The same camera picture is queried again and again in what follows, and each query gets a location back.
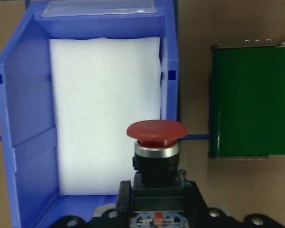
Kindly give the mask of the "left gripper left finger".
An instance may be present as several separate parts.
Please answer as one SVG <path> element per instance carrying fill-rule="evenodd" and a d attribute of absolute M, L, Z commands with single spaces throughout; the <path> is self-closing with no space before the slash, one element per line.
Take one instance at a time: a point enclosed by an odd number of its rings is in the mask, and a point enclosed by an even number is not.
<path fill-rule="evenodd" d="M 120 182 L 115 208 L 123 214 L 132 214 L 132 186 L 130 180 Z"/>

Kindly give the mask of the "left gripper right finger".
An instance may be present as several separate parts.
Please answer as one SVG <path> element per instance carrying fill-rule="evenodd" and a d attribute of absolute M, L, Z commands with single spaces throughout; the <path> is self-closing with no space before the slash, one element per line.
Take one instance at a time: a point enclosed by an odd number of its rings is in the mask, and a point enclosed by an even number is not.
<path fill-rule="evenodd" d="M 208 211 L 196 182 L 187 180 L 186 175 L 185 170 L 180 170 L 181 181 L 184 186 L 184 211 Z"/>

